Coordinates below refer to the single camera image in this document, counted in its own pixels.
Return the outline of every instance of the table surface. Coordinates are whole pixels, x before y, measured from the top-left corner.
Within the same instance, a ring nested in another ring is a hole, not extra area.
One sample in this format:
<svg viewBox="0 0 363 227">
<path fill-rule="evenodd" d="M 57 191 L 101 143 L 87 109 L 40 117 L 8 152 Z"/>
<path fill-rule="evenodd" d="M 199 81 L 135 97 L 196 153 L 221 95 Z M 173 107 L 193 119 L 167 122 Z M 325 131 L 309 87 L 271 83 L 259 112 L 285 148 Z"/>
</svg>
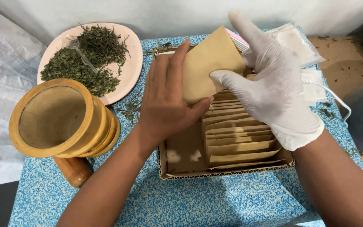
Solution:
<svg viewBox="0 0 363 227">
<path fill-rule="evenodd" d="M 190 36 L 198 44 L 206 35 Z M 186 37 L 141 40 L 143 50 L 158 43 L 176 46 Z M 144 57 L 141 76 L 135 88 L 113 109 L 123 107 L 136 94 L 143 92 L 152 54 Z M 332 120 L 325 118 L 317 103 L 311 108 L 324 120 L 326 128 L 363 169 L 355 152 L 355 144 L 333 99 L 328 111 L 336 112 Z M 131 122 L 118 114 L 121 135 L 114 148 L 124 140 Z M 97 157 L 98 168 L 113 152 Z M 164 181 L 159 178 L 157 152 L 153 152 L 132 186 L 116 226 L 279 226 L 288 222 L 319 220 L 307 200 L 294 168 L 232 176 Z M 10 227 L 53 227 L 78 189 L 62 176 L 51 157 L 27 157 L 12 210 Z M 306 226 L 318 226 L 320 221 Z"/>
</svg>

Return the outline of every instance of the gloved hand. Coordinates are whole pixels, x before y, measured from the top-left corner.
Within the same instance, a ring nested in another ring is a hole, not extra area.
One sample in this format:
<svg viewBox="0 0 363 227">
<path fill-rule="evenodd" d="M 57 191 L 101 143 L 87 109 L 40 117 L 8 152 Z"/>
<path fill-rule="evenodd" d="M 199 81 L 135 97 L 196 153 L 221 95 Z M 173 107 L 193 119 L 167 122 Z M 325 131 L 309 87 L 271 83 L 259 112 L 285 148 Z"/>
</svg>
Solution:
<svg viewBox="0 0 363 227">
<path fill-rule="evenodd" d="M 242 53 L 246 65 L 254 68 L 254 81 L 228 70 L 210 74 L 239 99 L 254 118 L 268 124 L 282 147 L 294 151 L 315 140 L 323 121 L 306 104 L 296 53 L 261 32 L 239 12 L 229 12 L 229 22 L 249 43 Z"/>
</svg>

